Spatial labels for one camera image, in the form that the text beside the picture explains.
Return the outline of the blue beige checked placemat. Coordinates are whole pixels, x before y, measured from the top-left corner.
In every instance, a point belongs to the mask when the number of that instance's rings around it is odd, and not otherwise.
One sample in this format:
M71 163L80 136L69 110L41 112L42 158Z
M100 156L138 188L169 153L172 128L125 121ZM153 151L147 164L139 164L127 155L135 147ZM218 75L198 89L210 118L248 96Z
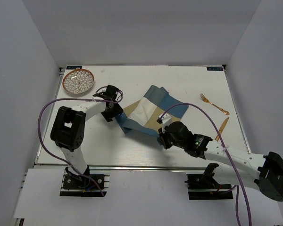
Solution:
M134 130L157 138L161 127L157 119L161 114L167 111L172 121L180 121L188 108L164 87L152 85L140 100L125 107L116 121L125 134Z

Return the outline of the floral patterned ceramic plate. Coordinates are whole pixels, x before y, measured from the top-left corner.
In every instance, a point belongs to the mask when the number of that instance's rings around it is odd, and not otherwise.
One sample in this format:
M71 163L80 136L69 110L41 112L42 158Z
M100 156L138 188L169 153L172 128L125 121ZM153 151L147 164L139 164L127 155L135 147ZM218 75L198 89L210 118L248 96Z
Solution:
M92 72L86 69L75 69L68 72L62 80L64 91L69 94L82 94L89 91L95 83Z

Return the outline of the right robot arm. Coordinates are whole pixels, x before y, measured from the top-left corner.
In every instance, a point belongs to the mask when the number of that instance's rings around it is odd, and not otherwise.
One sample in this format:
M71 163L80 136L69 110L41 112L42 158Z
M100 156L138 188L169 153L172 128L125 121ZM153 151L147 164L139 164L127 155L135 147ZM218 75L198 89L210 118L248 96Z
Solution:
M212 160L231 166L233 178L240 177L246 187L259 190L266 197L283 202L283 159L274 152L268 155L224 149L212 138L193 134L180 121L164 123L158 130L159 140L165 149L172 146L183 149L194 158Z

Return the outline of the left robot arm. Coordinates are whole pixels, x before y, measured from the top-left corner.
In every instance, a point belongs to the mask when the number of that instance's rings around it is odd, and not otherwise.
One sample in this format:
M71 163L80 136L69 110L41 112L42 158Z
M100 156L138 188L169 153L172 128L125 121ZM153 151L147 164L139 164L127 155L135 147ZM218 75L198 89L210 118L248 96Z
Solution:
M97 100L86 101L73 107L60 107L50 133L51 140L60 148L71 168L69 174L75 174L74 182L80 188L85 188L90 183L89 167L81 150L85 123L99 113L107 122L123 113L119 105L123 92L112 85L105 88L104 91L93 95Z

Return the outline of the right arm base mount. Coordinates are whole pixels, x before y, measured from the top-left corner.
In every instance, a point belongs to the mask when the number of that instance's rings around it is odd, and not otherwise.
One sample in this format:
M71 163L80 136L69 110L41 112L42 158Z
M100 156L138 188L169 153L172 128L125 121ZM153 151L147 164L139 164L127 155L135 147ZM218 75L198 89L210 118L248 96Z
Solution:
M219 184L213 179L217 163L210 163L200 174L187 174L185 183L189 200L232 200L233 188L230 184Z

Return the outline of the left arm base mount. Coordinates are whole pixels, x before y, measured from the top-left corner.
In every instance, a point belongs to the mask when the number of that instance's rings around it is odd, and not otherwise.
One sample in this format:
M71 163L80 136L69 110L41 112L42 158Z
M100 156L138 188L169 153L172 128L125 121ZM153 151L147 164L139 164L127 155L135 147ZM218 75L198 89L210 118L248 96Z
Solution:
M95 182L74 174L66 167L59 195L62 197L104 197L109 187L110 175L90 170L89 176L97 183L101 191Z

